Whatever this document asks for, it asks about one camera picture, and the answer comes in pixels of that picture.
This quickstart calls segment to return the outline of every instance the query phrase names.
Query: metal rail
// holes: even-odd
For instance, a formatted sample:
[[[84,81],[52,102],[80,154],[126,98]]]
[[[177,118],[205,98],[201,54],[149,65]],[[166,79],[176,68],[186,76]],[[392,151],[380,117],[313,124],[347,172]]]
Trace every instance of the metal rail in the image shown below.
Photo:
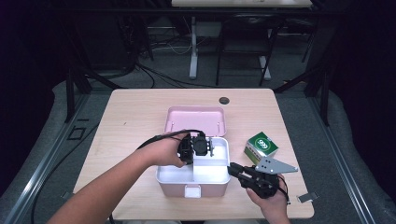
[[[311,105],[312,110],[314,111],[315,117],[321,129],[323,130],[327,137],[327,140],[329,141],[335,166],[341,178],[343,179],[350,199],[356,208],[359,218],[361,219],[361,223],[375,224],[374,217],[371,214],[363,195],[361,194],[361,190],[356,183],[355,178],[349,170],[341,148],[338,146],[334,136],[332,135],[332,130],[330,129],[330,127],[324,124],[323,120],[320,117],[318,102],[313,97],[308,97],[307,99],[308,103]]]
[[[58,136],[52,148],[46,153],[43,160],[38,164],[37,169],[30,178],[28,184],[23,190],[20,198],[15,203],[14,207],[11,209],[10,213],[6,218],[5,223],[22,223],[23,218],[29,211],[32,203],[37,195],[39,189],[42,187],[44,180],[50,173],[53,163],[55,163],[56,158],[61,152],[61,146],[67,133],[73,128],[72,124],[76,119],[78,113],[82,110],[83,106],[87,103],[89,95],[82,94],[76,104],[76,113],[73,118],[70,119],[68,123],[65,123],[62,129],[59,131]]]

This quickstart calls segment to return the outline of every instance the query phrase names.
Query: plastic container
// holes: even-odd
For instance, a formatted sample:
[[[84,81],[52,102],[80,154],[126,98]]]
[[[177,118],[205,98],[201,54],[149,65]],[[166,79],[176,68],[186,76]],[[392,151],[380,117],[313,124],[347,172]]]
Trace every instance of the plastic container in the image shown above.
[[[225,134],[224,111],[221,107],[174,106],[169,108],[165,123],[166,132],[197,129],[212,141],[213,156],[193,156],[193,164],[182,168],[159,166],[157,180],[164,195],[169,197],[220,197],[227,189],[230,175],[228,142]]]

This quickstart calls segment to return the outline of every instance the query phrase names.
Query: wooden table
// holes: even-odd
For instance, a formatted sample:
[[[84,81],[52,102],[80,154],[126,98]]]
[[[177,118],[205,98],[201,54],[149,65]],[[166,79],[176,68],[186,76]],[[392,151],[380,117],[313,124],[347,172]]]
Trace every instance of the wooden table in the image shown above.
[[[222,105],[220,97],[230,103]],[[224,109],[231,161],[250,166],[244,154],[246,141],[266,133],[278,146],[274,158],[297,166],[294,150],[274,93],[267,89],[162,89],[113,91],[74,192],[127,157],[153,135],[163,133],[168,108],[175,105],[210,105]],[[115,219],[209,220],[262,218],[260,208],[232,177],[225,195],[215,198],[165,197],[150,167],[115,209]],[[307,193],[302,173],[284,174],[289,186],[290,218],[314,215],[312,203],[298,203]]]

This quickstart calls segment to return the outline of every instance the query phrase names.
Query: green box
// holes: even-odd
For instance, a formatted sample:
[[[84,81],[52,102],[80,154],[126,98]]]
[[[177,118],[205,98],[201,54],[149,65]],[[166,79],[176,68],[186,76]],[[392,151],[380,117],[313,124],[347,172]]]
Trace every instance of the green box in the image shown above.
[[[273,157],[277,149],[275,143],[261,132],[247,140],[245,154],[257,165],[262,157]]]

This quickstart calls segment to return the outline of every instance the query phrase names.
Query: forearm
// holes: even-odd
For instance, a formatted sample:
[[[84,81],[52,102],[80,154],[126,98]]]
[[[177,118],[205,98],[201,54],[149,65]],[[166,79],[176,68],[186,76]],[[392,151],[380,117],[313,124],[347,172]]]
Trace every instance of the forearm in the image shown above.
[[[267,219],[267,221],[270,224],[290,224],[290,220],[288,218],[288,215],[286,214],[278,214],[278,215],[272,214],[271,216],[267,216],[267,217],[264,215],[264,217]]]
[[[122,197],[152,165],[145,150],[137,150],[94,179],[72,197],[49,223],[103,223]]]

